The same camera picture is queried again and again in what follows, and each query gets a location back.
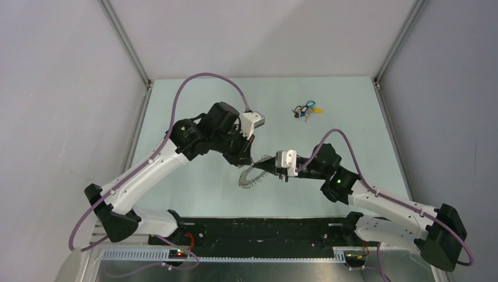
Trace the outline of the large metal keyring disc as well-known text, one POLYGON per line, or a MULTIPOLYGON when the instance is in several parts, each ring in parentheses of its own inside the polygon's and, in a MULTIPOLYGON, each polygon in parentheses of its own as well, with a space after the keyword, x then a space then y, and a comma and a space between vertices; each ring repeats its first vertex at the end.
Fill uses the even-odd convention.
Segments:
POLYGON ((248 168, 243 170, 238 178, 238 186, 242 189, 250 189, 260 182, 262 178, 266 177, 268 172, 263 169, 256 169, 255 165, 270 159, 271 156, 264 155, 260 160, 255 161, 248 168))

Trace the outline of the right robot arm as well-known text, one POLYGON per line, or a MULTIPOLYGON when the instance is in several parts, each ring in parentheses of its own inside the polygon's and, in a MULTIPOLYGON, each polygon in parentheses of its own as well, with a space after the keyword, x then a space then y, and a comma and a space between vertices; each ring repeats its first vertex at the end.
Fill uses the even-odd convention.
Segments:
POLYGON ((292 178, 322 180, 321 193, 333 203, 343 203, 370 212, 350 212, 341 227, 342 240, 386 243, 409 250, 440 270, 453 272, 462 265, 460 255, 467 231, 458 211, 415 202, 393 189, 366 181, 358 172, 341 165, 341 156, 326 143, 316 146, 311 157, 282 150, 254 164, 283 181, 292 178))

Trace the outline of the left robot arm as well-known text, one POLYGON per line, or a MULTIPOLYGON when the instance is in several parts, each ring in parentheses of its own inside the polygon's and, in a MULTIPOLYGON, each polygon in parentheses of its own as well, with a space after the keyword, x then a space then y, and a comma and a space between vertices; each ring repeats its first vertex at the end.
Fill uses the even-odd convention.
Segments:
POLYGON ((134 234, 148 234, 174 245, 183 242, 186 229, 174 210, 147 210, 136 207, 136 202, 161 179, 210 151, 221 153, 233 166, 250 165, 254 131, 264 123, 262 114, 239 113, 224 102, 195 118, 178 120, 141 162, 102 187, 85 188, 106 237, 115 243, 134 234))

